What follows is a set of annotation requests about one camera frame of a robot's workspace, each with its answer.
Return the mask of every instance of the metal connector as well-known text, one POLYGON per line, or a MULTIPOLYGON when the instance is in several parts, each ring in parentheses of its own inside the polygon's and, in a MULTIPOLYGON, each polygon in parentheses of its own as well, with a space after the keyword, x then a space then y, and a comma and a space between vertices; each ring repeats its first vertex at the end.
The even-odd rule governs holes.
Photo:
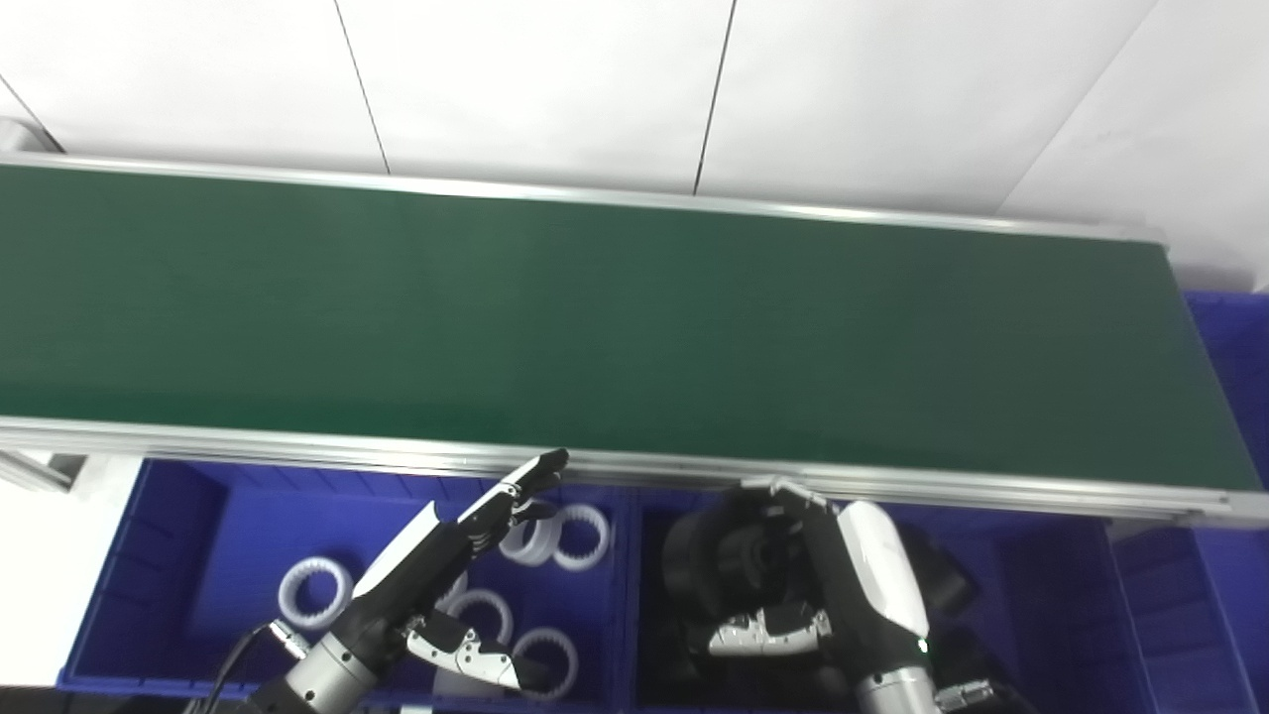
POLYGON ((296 659, 308 657, 308 651, 312 649, 312 646, 308 644, 305 635, 296 632, 296 629, 288 625, 286 620, 279 618, 269 623, 269 632, 273 633, 273 637, 278 638, 283 649, 286 649, 287 653, 296 659))

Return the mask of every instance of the aluminum rail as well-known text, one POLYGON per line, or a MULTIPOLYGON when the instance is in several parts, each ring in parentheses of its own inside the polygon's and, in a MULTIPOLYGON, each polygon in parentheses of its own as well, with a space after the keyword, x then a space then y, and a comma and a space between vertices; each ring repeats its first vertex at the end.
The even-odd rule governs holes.
MULTIPOLYGON (((510 446, 0 417, 0 449, 19 446, 89 454, 145 454, 162 459, 489 477, 560 445, 510 446)), ((708 490, 725 488, 755 476, 788 477, 835 498, 1150 519, 1181 525, 1269 525, 1269 493, 1261 492, 585 449, 574 450, 570 463, 572 481, 613 486, 708 490)))

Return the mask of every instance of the black object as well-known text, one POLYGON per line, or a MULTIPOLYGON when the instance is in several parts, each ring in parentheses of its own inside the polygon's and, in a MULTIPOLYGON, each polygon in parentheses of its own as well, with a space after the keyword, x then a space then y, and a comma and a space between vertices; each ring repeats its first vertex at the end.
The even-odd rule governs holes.
POLYGON ((1019 692, 1009 672, 968 628, 958 626, 930 637, 930 665, 938 687, 975 680, 991 681, 995 698, 964 709, 964 714, 1039 714, 1019 692))
POLYGON ((956 618, 976 597, 978 583, 952 557, 939 548, 924 530, 910 524, 896 524, 898 538, 912 564, 916 585, 921 588, 925 607, 956 618))
MULTIPOLYGON (((472 558, 495 548, 513 524, 530 515, 532 496, 560 484, 567 463, 563 449, 542 454, 486 491, 458 521, 430 524, 409 553, 348 604, 305 659, 253 692, 241 711, 345 714, 405 656, 405 633, 420 616, 428 616, 428 634, 442 640, 438 648, 457 649, 458 623, 433 611, 437 600, 472 558)), ((511 659, 516 673, 529 680, 522 686, 542 689, 544 670, 511 659)))
POLYGON ((212 714, 216 710, 216 703, 221 699, 221 690, 225 689, 226 680, 233 673, 242 656, 246 651, 255 643, 255 639, 260 637, 260 633, 269 629, 269 623, 256 625, 242 634, 237 643, 233 644, 233 649, 230 651, 228 656, 225 658, 225 663, 221 665, 221 671, 216 673, 216 681, 212 684, 212 691, 207 695, 202 706, 197 708, 198 714, 212 714))
POLYGON ((661 549, 661 574, 675 607, 689 620, 717 624, 779 602, 788 585, 788 529, 742 490, 714 509, 679 519, 661 549))

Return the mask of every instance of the white surface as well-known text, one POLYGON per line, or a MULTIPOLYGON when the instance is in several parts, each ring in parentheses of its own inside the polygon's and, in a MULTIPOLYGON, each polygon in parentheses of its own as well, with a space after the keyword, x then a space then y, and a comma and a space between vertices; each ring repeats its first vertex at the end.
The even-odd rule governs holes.
POLYGON ((556 539, 556 552, 555 562, 570 573, 580 573, 582 571, 589 571, 599 564, 608 554, 608 544, 612 542, 612 526, 608 524, 608 519, 604 517, 599 509, 589 503, 570 503, 556 514, 555 521, 558 521, 560 531, 563 533, 563 525, 569 521, 581 521, 589 524, 590 528, 595 529, 595 543, 594 550, 582 554, 565 553, 562 548, 558 548, 558 538, 556 539))
POLYGON ((357 581, 357 587, 353 588, 353 597, 362 597, 363 595, 374 590, 374 586, 387 577, 393 568, 401 564, 401 561, 415 549, 423 539, 440 525, 440 519, 437 516, 437 502, 429 501, 410 523, 401 529, 397 535, 392 536, 392 540, 383 547, 383 550, 374 557, 374 562, 371 567, 365 569, 365 574, 362 580, 357 581))
POLYGON ((930 634, 921 588, 890 516, 876 503, 855 501, 838 515, 838 529, 873 610, 916 637, 930 634))
POLYGON ((700 193, 991 213, 1155 0, 740 0, 700 193))
POLYGON ((472 605, 489 605, 497 613, 497 634, 494 639, 503 646, 511 644, 511 630, 515 629, 515 620, 511 618, 511 606, 506 600, 489 588, 472 588, 445 606, 445 614, 456 620, 463 619, 463 613, 472 605))
POLYGON ((555 555, 562 529, 563 523, 558 514, 549 519, 518 524, 497 544, 497 552, 511 563, 537 568, 555 555), (524 534, 529 529, 533 529, 533 533, 525 538, 524 534))
POLYGON ((0 686, 57 681, 140 468, 91 457, 69 495, 0 482, 0 632, 22 643, 0 651, 0 686))
POLYGON ((315 555, 296 563, 287 571, 286 576, 282 576, 282 585, 278 586, 278 609, 283 618, 299 629, 325 630, 334 625, 339 614, 344 611, 344 607, 348 607, 348 602, 353 600, 352 591, 353 574, 348 572, 348 568, 330 558, 315 555), (317 613, 305 613, 296 600, 299 595, 299 586, 317 573, 329 573, 335 578, 335 597, 317 613))
POLYGON ((392 172, 690 191, 728 0, 343 0, 392 172))
MULTIPOLYGON (((3 70, 0 70, 0 76, 4 76, 3 70)), ((0 81, 0 118, 18 119, 28 126, 32 122, 30 114, 22 108, 22 103, 3 81, 0 81)))
POLYGON ((1001 212, 1162 226, 1188 282, 1264 285, 1269 4, 1160 0, 1001 212))
POLYGON ((383 170, 331 3, 6 3, 0 74, 69 152, 383 170))
POLYGON ((539 643, 551 643, 563 651, 565 657, 569 659, 569 671, 565 673, 563 680, 551 691, 536 692, 525 690, 520 692, 520 696, 525 699, 536 699, 538 701, 562 699, 572 690, 572 685, 577 682, 577 648, 572 644, 572 640, 569 639, 569 635, 555 628, 534 628, 520 635, 515 647, 511 648, 511 654, 515 657, 523 657, 530 647, 539 643))

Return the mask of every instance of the white wall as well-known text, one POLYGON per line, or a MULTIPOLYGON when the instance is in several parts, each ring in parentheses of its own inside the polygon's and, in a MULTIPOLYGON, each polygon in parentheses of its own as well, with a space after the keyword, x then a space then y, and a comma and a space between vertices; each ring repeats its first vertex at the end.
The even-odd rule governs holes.
POLYGON ((0 76, 71 152, 1127 221, 1246 288, 1266 8, 8 1, 0 76))
POLYGON ((32 120, 30 114, 27 113, 27 109, 18 101, 18 96, 9 90, 9 85, 3 79, 0 79, 0 117, 18 119, 24 123, 32 120))

